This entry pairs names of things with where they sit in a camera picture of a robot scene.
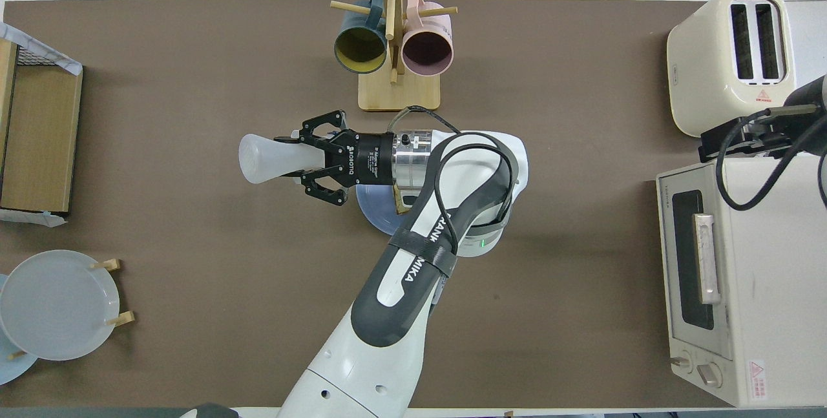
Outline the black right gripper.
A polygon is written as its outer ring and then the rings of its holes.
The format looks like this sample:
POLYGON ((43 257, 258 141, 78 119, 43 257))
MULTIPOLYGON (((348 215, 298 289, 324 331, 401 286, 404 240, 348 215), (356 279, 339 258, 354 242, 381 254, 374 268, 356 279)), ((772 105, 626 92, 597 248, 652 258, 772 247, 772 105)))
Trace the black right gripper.
MULTIPOLYGON (((792 123, 816 123, 825 115, 825 76, 818 77, 809 83, 791 92, 791 105, 813 104, 814 112, 799 114, 792 117, 792 123)), ((700 136, 700 161, 713 161, 720 153, 726 136, 738 127, 745 118, 735 118, 718 125, 714 129, 703 132, 700 136)), ((768 155, 779 157, 775 151, 783 151, 791 147, 791 136, 780 129, 779 121, 771 118, 768 121, 750 121, 736 130, 732 142, 726 149, 726 155, 768 155)))

